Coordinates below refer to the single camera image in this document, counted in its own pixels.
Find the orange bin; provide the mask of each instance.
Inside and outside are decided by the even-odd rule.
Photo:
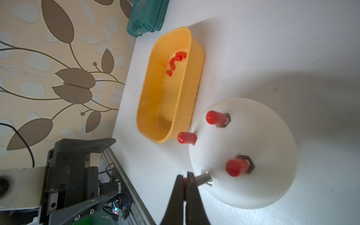
[[[187,57],[175,62],[176,69],[169,77],[169,61],[179,51],[186,52]],[[204,51],[187,27],[170,31],[156,41],[136,115],[140,133],[155,143],[164,143],[189,129],[203,63]]]

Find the white plastic disc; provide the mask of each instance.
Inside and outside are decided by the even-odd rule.
[[[208,111],[229,113],[231,122],[220,128],[206,122]],[[279,200],[290,188],[297,170],[294,138],[285,122],[269,107],[250,99],[231,98],[207,108],[192,126],[190,145],[195,175],[209,171],[213,185],[204,185],[219,201],[237,208],[256,209]],[[231,177],[227,161],[250,156],[251,174]]]

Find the white table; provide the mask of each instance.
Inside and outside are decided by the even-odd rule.
[[[188,146],[145,138],[136,112],[155,41],[181,26],[206,54],[193,117],[221,99],[254,99],[283,118],[299,152],[292,187],[266,208],[232,208],[200,187],[210,222],[358,224],[360,1],[169,1],[162,29],[136,40],[112,146],[157,224],[176,175],[192,167]]]

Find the metal frame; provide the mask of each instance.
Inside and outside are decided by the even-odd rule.
[[[123,179],[122,185],[127,186],[132,196],[133,203],[130,208],[129,217],[127,218],[127,220],[125,220],[125,223],[131,225],[156,225],[149,211],[146,209],[143,201],[141,200],[140,196],[136,192],[134,186],[127,177],[124,169],[122,168],[116,156],[112,152],[111,148],[107,148],[106,150],[104,150],[102,156],[103,159],[107,162],[107,164],[110,164],[112,162],[116,164],[116,168],[119,171],[121,178]]]

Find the small red tube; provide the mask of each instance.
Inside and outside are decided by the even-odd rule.
[[[249,163],[240,158],[230,159],[225,168],[230,176],[237,177],[249,170]]]
[[[177,136],[177,141],[180,144],[195,144],[197,139],[196,134],[191,132],[180,132]]]
[[[181,56],[176,56],[175,61],[181,61],[183,58]]]
[[[228,118],[225,114],[213,110],[207,112],[206,114],[206,121],[208,122],[208,124],[212,125],[225,125],[227,119]]]
[[[180,56],[183,58],[183,59],[186,59],[186,56],[187,56],[187,53],[184,52],[184,51],[181,51],[179,52]]]
[[[174,71],[174,70],[175,70],[175,65],[174,65],[174,64],[170,64],[170,69],[171,69],[172,71]]]
[[[171,77],[172,71],[168,69],[168,70],[166,71],[166,74],[169,75],[169,77]]]
[[[169,62],[169,65],[174,64],[174,62],[175,62],[175,57],[172,57],[170,62]]]

